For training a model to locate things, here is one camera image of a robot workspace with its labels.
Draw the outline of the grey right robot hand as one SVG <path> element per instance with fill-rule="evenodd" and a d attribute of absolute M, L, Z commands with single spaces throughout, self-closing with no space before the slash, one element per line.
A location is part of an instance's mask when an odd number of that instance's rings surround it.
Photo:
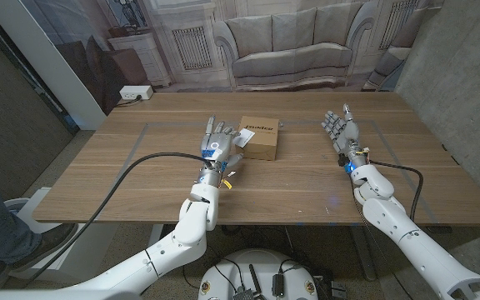
<path fill-rule="evenodd" d="M 358 125 L 353 121 L 353 115 L 346 103 L 343 105 L 343 117 L 327 111 L 321 125 L 331 138 L 337 154 L 345 156 L 355 168 L 367 163 L 359 142 Z"/>

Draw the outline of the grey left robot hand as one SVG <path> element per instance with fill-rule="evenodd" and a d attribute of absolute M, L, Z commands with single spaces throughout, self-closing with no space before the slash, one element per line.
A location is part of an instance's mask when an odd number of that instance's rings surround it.
<path fill-rule="evenodd" d="M 223 127 L 224 122 L 214 125 L 215 116 L 212 115 L 207 122 L 205 135 L 201 142 L 202 157 L 214 161 L 216 169 L 223 172 L 226 168 L 232 168 L 243 159 L 242 153 L 230 154 L 233 139 L 239 135 L 233 127 Z"/>

